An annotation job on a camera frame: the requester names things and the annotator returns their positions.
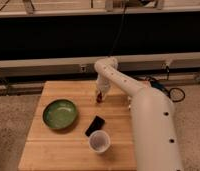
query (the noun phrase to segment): speckled floor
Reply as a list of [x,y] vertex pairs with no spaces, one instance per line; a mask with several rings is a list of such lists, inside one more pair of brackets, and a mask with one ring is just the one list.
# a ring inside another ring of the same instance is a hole
[[[182,87],[185,101],[176,104],[174,121],[185,171],[200,171],[200,85]],[[17,165],[39,95],[0,97],[0,171]]]

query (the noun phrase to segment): black phone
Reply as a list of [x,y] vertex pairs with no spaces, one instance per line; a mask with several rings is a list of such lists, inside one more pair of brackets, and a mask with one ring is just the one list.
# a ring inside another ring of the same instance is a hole
[[96,116],[92,121],[91,125],[89,126],[89,128],[85,131],[85,135],[89,137],[92,132],[100,130],[104,125],[104,123],[105,123],[104,119],[100,118],[99,116]]

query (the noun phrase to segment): black panel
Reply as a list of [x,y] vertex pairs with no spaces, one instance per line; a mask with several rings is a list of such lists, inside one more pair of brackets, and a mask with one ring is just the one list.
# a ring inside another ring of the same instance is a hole
[[[108,55],[121,15],[0,19],[0,60]],[[200,51],[200,12],[129,14],[115,55]]]

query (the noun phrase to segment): paper cup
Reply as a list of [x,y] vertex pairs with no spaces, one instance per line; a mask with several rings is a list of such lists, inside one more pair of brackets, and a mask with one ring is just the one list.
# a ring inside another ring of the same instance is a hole
[[94,131],[88,142],[90,148],[98,154],[104,153],[111,145],[109,135],[102,130]]

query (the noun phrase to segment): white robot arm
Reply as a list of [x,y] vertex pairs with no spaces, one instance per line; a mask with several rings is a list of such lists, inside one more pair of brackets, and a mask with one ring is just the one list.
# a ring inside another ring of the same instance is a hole
[[95,63],[97,101],[103,100],[110,81],[131,98],[132,128],[138,171],[184,171],[175,133],[173,102],[160,90],[117,71],[116,58]]

